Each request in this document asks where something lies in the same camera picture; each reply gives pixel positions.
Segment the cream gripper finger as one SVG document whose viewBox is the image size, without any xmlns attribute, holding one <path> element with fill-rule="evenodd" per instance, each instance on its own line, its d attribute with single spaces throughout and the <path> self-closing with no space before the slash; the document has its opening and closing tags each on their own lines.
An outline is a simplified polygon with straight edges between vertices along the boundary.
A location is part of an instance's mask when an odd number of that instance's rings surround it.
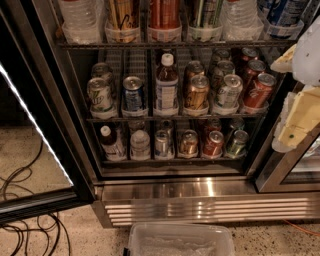
<svg viewBox="0 0 320 256">
<path fill-rule="evenodd" d="M 320 123 L 320 87 L 306 85 L 284 100 L 272 148 L 279 153 L 295 149 Z"/>
<path fill-rule="evenodd" d="M 287 73 L 293 70 L 292 61 L 296 50 L 296 44 L 292 45 L 283 55 L 276 59 L 270 68 L 279 73 Z"/>
</svg>

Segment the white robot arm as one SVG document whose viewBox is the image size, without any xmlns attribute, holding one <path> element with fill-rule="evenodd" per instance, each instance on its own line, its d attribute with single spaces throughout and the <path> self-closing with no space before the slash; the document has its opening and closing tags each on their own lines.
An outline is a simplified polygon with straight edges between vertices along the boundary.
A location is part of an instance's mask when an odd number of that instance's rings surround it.
<svg viewBox="0 0 320 256">
<path fill-rule="evenodd" d="M 286 153 L 295 149 L 320 123 L 320 17 L 272 63 L 271 69 L 290 72 L 304 85 L 300 92 L 287 94 L 274 132 L 272 148 Z"/>
</svg>

